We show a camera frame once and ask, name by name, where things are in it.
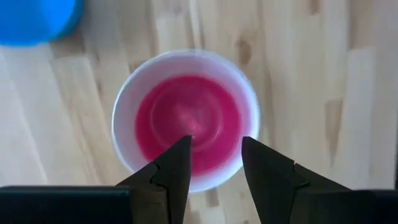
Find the blue object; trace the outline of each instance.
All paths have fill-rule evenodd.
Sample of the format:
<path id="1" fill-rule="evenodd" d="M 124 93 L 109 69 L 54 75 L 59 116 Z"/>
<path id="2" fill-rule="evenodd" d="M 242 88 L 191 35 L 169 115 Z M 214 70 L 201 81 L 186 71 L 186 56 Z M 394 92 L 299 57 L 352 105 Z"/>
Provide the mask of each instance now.
<path id="1" fill-rule="evenodd" d="M 0 45 L 30 46 L 70 33 L 83 0 L 0 0 Z"/>

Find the pink jelly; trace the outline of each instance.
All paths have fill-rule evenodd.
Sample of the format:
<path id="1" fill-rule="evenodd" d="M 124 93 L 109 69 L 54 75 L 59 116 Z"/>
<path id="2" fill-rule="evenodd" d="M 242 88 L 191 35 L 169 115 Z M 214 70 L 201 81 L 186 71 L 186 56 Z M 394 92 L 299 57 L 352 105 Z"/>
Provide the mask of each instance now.
<path id="1" fill-rule="evenodd" d="M 241 134 L 241 116 L 233 97 L 218 83 L 186 73 L 155 86 L 136 116 L 138 145 L 154 160 L 185 135 L 192 135 L 192 175 L 221 166 Z"/>

